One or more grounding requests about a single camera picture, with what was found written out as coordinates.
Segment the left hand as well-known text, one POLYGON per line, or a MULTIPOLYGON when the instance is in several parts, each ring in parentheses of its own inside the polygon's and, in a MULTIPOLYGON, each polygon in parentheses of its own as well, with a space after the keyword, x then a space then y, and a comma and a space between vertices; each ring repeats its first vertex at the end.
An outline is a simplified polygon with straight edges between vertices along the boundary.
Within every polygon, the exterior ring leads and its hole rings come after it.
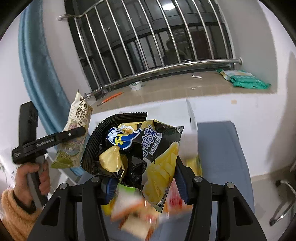
MULTIPOLYGON (((17 169, 16 172, 16 184, 14 188, 14 194, 16 198, 22 202, 22 204, 29 208, 32 204, 33 198, 28 186, 27 181, 27 174, 35 173, 39 170, 40 166, 38 164, 33 163, 25 163, 22 164, 17 169)), ((43 172, 39 175, 41 184, 39 185, 39 190, 42 195, 47 196, 51 184, 50 184, 50 177, 49 177, 49 165, 47 161, 43 163, 43 172)))

